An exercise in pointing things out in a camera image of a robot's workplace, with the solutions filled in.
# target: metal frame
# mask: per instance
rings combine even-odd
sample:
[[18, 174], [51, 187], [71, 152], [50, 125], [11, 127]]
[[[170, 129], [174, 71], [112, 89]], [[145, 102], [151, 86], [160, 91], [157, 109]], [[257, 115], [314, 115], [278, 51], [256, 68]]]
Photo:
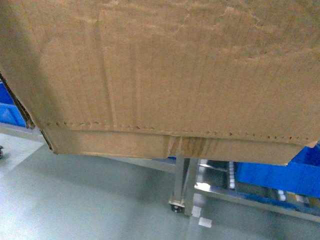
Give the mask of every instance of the metal frame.
[[199, 167], [207, 167], [201, 164], [199, 159], [192, 158], [190, 160], [188, 177], [186, 182], [186, 196], [185, 196], [185, 210], [186, 216], [192, 215], [194, 194], [201, 194], [208, 197], [229, 201], [232, 203], [247, 205], [251, 207], [261, 208], [272, 212], [290, 215], [293, 217], [306, 219], [320, 223], [320, 209], [311, 208], [303, 205], [296, 205], [289, 202], [280, 200], [260, 197], [252, 194], [246, 194], [242, 192], [233, 191], [234, 183], [234, 171], [233, 162], [229, 164], [227, 171], [228, 174], [228, 187], [229, 189], [222, 189], [215, 186], [210, 186], [206, 183], [198, 182], [198, 170]]

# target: white tape mark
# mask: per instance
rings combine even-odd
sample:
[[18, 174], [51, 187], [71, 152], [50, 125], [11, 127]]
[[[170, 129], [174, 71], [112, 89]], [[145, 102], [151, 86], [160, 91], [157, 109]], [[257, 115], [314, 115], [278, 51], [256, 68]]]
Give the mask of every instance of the white tape mark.
[[192, 216], [195, 217], [195, 218], [199, 218], [200, 214], [201, 214], [201, 207], [193, 206]]
[[211, 228], [211, 226], [212, 226], [212, 220], [207, 219], [207, 218], [200, 217], [200, 218], [199, 218], [199, 225], [200, 225], [200, 226], [204, 226], [204, 227], [206, 227], [206, 228]]

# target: wheel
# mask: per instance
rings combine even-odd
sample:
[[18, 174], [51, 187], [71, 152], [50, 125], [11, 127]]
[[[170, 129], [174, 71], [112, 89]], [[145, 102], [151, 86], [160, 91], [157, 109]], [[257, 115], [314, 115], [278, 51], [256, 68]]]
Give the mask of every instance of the wheel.
[[4, 147], [3, 146], [0, 146], [0, 159], [2, 158], [2, 156], [4, 155], [4, 153], [2, 152], [2, 149], [3, 149]]
[[171, 210], [175, 213], [182, 213], [182, 211], [184, 210], [182, 206], [177, 206], [173, 204], [170, 204], [170, 206], [171, 206]]

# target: metal cart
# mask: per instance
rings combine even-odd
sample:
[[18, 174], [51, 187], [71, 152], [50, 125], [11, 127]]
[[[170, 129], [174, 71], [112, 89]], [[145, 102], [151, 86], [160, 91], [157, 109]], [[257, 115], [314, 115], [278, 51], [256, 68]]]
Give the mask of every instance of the metal cart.
[[[208, 181], [205, 182], [205, 169], [223, 172], [226, 179], [225, 187], [218, 187], [208, 184]], [[186, 216], [192, 215], [194, 194], [201, 194], [320, 223], [320, 201], [317, 198], [300, 196], [267, 187], [263, 188], [268, 193], [267, 196], [259, 196], [237, 190], [237, 185], [241, 185], [241, 183], [235, 179], [234, 162], [227, 162], [226, 167], [221, 168], [209, 165], [208, 160], [192, 158], [186, 181], [186, 196], [184, 199], [184, 214]]]

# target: metal shelf rail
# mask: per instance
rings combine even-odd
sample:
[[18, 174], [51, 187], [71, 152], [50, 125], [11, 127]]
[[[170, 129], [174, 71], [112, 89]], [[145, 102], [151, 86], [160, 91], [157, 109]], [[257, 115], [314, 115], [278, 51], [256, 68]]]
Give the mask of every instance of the metal shelf rail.
[[[194, 194], [201, 194], [208, 197], [221, 199], [237, 204], [247, 205], [251, 207], [261, 208], [264, 210], [269, 210], [276, 213], [281, 213], [285, 215], [290, 215], [314, 222], [320, 223], [320, 209], [310, 207], [307, 201], [303, 202], [303, 198], [298, 196], [295, 202], [288, 202], [286, 194], [290, 195], [292, 193], [284, 192], [281, 190], [274, 190], [278, 194], [278, 199], [272, 199], [267, 197], [261, 197], [254, 194], [248, 194], [234, 189], [237, 188], [237, 183], [235, 180], [235, 167], [233, 162], [229, 162], [227, 169], [212, 167], [206, 163], [207, 160], [200, 160], [197, 158], [192, 158], [189, 163], [189, 169], [186, 179], [186, 195], [185, 195], [185, 210], [184, 214], [186, 216], [192, 215]], [[204, 172], [199, 171], [199, 168], [209, 168], [215, 171], [222, 171], [227, 174], [227, 188], [216, 187], [202, 182], [202, 174]]]

